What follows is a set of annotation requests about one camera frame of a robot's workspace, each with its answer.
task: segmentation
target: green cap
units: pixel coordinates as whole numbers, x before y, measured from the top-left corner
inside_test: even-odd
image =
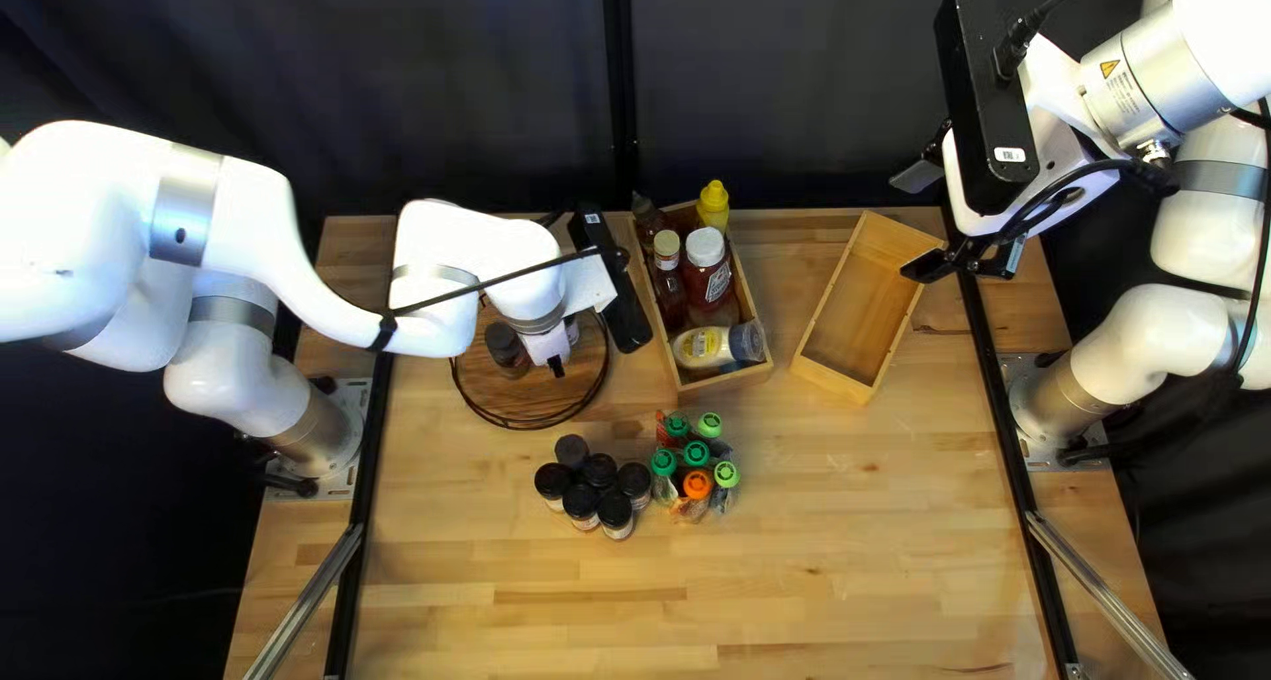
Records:
[[[737,486],[741,477],[737,474],[737,468],[733,466],[731,461],[721,461],[716,465],[716,484],[721,489],[731,489]]]
[[[684,464],[689,466],[705,466],[710,459],[710,449],[705,442],[691,441],[684,445]]]
[[[657,450],[653,452],[653,460],[649,461],[649,466],[653,468],[653,474],[670,477],[675,474],[675,455],[671,450]]]
[[[698,419],[698,433],[708,440],[719,437],[723,431],[723,421],[713,412],[707,412]]]
[[[674,412],[662,421],[662,427],[672,437],[685,437],[689,433],[689,418],[679,412]]]

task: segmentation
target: yellow mustard bottle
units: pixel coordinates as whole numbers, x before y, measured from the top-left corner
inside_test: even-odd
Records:
[[[698,219],[703,226],[710,226],[719,233],[728,233],[728,192],[716,179],[702,189],[698,200]]]

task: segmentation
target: wooden tabletop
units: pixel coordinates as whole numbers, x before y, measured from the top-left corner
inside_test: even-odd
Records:
[[[876,211],[943,235],[935,210]],[[445,361],[398,358],[355,676],[1051,677],[957,282],[928,287],[868,407],[787,374],[858,216],[733,212],[777,371],[685,409],[721,413],[744,478],[736,511],[700,526],[672,526],[651,507],[622,544],[583,536],[530,484],[567,432],[619,460],[647,459],[652,409],[675,407],[655,347],[615,357],[586,421],[543,432],[479,421]],[[319,275],[381,304],[393,220],[329,217]],[[618,243],[634,245],[616,224]],[[1002,352],[1069,347],[1038,247],[1014,282],[981,291]],[[297,365],[370,375],[365,353],[310,330]],[[1158,628],[1111,474],[1032,479],[1047,516]],[[347,519],[347,502],[264,505],[226,677],[241,676]],[[1149,677],[1060,577],[1093,676]],[[332,601],[278,677],[322,675]]]

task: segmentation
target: wooden crate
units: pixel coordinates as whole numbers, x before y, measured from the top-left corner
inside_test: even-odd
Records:
[[[669,216],[676,230],[691,230],[697,224],[697,201],[680,202],[676,205],[670,205],[662,210],[662,214]],[[665,362],[671,379],[675,380],[675,391],[680,400],[694,400],[704,393],[717,393],[731,390],[736,388],[742,388],[747,385],[758,385],[773,375],[773,355],[768,348],[768,341],[764,341],[764,361],[755,362],[741,370],[733,372],[727,372],[719,375],[717,372],[703,372],[703,371],[688,371],[681,370],[675,362],[675,356],[671,355],[671,341],[669,339],[666,325],[662,323],[662,315],[657,310],[657,296],[653,292],[653,282],[649,278],[649,267],[652,262],[646,261],[644,250],[639,247],[639,231],[636,229],[636,219],[628,217],[628,225],[630,226],[632,240],[636,241],[632,255],[638,266],[641,266],[643,275],[633,276],[637,286],[644,292],[644,300],[649,304],[646,305],[646,313],[648,313],[649,320],[653,323],[653,337],[656,338],[653,344],[660,344],[662,348],[662,361]],[[683,233],[681,233],[681,245],[683,245]],[[741,310],[741,322],[746,323],[754,320],[759,316],[759,311],[755,310],[755,297],[750,295],[750,283],[746,282],[746,272],[741,268],[741,261],[737,258],[737,250],[731,245],[728,247],[730,264],[732,266],[732,281],[733,292],[737,295],[737,308]]]
[[[864,212],[803,330],[791,372],[867,404],[923,295],[921,283],[902,277],[900,266],[942,245],[933,235]]]

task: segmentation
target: small bottle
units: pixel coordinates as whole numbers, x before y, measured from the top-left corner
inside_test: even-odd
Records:
[[[702,521],[707,511],[710,508],[710,489],[714,488],[714,483],[710,482],[710,477],[700,469],[689,472],[684,477],[684,496],[683,503],[679,503],[672,508],[674,520],[684,521],[688,524],[697,524]]]
[[[534,473],[534,489],[543,497],[543,503],[557,513],[564,510],[566,489],[573,480],[573,470],[563,464],[549,461]]]
[[[632,511],[632,501],[618,489],[600,497],[597,516],[600,525],[605,529],[605,535],[615,541],[630,536],[632,529],[636,527],[636,515]]]
[[[587,440],[583,440],[578,435],[566,435],[557,440],[555,452],[557,461],[574,472],[582,469],[582,464],[591,455],[591,450],[587,449]]]
[[[491,323],[486,327],[486,350],[507,379],[521,379],[530,371],[530,353],[507,323]]]
[[[728,192],[717,179],[702,189],[698,198],[698,220],[719,233],[728,233]]]
[[[632,500],[632,511],[641,512],[652,498],[653,477],[638,461],[628,461],[618,470],[618,489]]]
[[[737,498],[737,491],[733,487],[741,480],[741,475],[737,474],[737,468],[731,461],[721,461],[716,465],[714,480],[716,487],[710,492],[710,508],[719,513],[728,513]]]
[[[710,460],[710,449],[705,442],[689,442],[684,445],[684,465],[689,469],[702,469]]]
[[[657,311],[662,315],[662,325],[669,334],[684,329],[686,314],[684,282],[677,271],[680,266],[680,234],[658,231],[653,238],[653,294],[657,297]]]
[[[671,450],[657,450],[653,452],[649,466],[653,468],[653,488],[651,491],[653,501],[662,506],[670,506],[680,496],[675,482],[671,480],[676,468],[675,454]]]
[[[718,414],[707,412],[698,418],[697,436],[710,449],[710,456],[728,461],[732,459],[732,447],[724,444],[719,436],[723,433],[723,421]]]
[[[644,258],[653,258],[653,238],[658,231],[674,231],[671,219],[658,211],[653,201],[632,192],[632,214],[636,216],[636,233],[639,233],[639,247]]]
[[[731,328],[694,328],[671,341],[671,355],[685,370],[710,370],[730,362],[763,362],[764,328],[759,319]]]
[[[723,234],[710,228],[689,233],[684,241],[688,262],[680,266],[680,278],[688,297],[689,324],[695,328],[730,328],[741,319],[726,248]]]
[[[600,505],[600,492],[590,484],[573,484],[564,491],[562,506],[573,522],[573,527],[590,534],[600,526],[600,517],[596,516],[596,507]]]
[[[582,463],[582,480],[606,491],[618,483],[618,463],[608,454],[594,454]]]
[[[683,412],[672,412],[665,417],[658,413],[657,445],[660,447],[680,449],[688,440],[689,418]]]

